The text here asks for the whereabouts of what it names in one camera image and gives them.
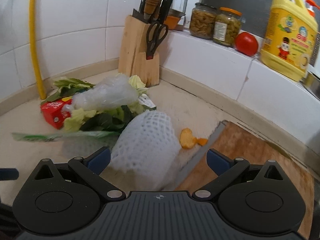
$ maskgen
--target yellow pipe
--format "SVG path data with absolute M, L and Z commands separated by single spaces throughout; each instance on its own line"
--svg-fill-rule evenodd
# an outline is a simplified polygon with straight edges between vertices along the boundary
M 33 70 L 36 76 L 36 82 L 40 98 L 46 98 L 43 81 L 41 78 L 37 49 L 36 49 L 36 0 L 29 1 L 29 37 L 30 37 L 30 53 L 33 65 Z

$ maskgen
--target orange bowl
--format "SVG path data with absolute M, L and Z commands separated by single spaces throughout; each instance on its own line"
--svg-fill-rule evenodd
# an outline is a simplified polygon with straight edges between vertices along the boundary
M 169 30 L 174 30 L 174 28 L 178 25 L 178 22 L 180 21 L 180 18 L 174 17 L 174 16 L 167 16 L 167 18 L 164 21 L 164 24 L 167 24 L 169 27 Z

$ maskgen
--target jar lid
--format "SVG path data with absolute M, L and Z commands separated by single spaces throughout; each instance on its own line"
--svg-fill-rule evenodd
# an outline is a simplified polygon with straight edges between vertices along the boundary
M 227 8 L 227 7 L 220 7 L 220 10 L 221 11 L 226 11 L 226 12 L 231 12 L 231 13 L 234 13 L 234 14 L 239 15 L 239 16 L 242 15 L 241 12 L 238 12 L 236 10 L 233 10 L 233 9 L 230 9 L 230 8 Z
M 214 10 L 216 10 L 216 9 L 217 9 L 216 7 L 209 6 L 209 5 L 207 5 L 206 3 L 196 2 L 196 3 L 195 3 L 195 5 L 205 6 L 205 7 L 208 7 L 208 8 L 214 9 Z

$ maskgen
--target knife block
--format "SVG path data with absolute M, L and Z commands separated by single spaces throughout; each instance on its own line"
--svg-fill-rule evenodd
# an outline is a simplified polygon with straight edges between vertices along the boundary
M 160 61 L 156 51 L 153 59 L 146 60 L 146 34 L 150 24 L 128 15 L 121 42 L 118 72 L 127 76 L 138 75 L 147 87 L 159 84 Z

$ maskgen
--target jar of pickled vegetables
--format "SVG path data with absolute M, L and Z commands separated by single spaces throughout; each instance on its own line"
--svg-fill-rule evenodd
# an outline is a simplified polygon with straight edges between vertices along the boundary
M 211 40 L 217 9 L 197 2 L 192 10 L 189 30 L 191 35 Z
M 216 17 L 213 41 L 231 47 L 241 28 L 241 12 L 221 7 Z

